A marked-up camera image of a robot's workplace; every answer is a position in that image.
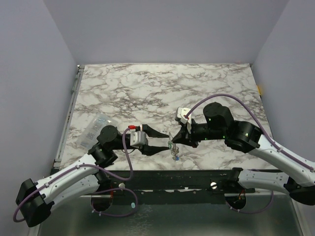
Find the wire keyring with keys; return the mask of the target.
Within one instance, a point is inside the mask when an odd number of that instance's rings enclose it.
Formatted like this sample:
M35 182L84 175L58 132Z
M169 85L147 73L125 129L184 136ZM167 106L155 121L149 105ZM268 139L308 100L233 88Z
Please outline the wire keyring with keys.
M173 136L172 136L171 132L169 132L169 141L172 141L172 139L173 139ZM173 160L178 161L179 160L179 156L178 156L179 148L176 146L176 144L173 143L173 149L170 150L170 152L171 152Z

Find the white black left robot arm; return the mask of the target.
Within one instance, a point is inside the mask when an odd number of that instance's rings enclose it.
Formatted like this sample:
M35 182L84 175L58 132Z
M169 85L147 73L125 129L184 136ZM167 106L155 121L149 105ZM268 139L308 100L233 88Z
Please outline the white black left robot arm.
M131 180L133 169L129 171L128 177L121 177L106 168L118 158L115 150L124 150L126 156L130 149L152 156L169 149L148 145L148 137L163 139L169 136L147 124L130 125L123 133L112 125L103 127L96 138L97 143L76 162L38 181L29 178L22 182L16 198L14 222L25 221L30 228L37 226L51 215L54 207L67 200L95 192L111 192L111 177L121 181Z

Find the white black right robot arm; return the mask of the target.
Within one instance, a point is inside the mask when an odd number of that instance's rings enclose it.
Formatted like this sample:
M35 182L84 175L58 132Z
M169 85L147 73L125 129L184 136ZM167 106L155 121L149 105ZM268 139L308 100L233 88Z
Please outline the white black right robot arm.
M313 161L275 142L263 133L262 128L247 121L234 120L230 110L220 103L213 102L204 107L205 123L196 123L189 112L189 108L177 108L175 121L181 129L172 139L173 143L196 148L202 141L224 140L232 150L256 156L277 168L275 173L238 169L237 175L226 180L229 191L261 188L288 194L304 205L315 204Z

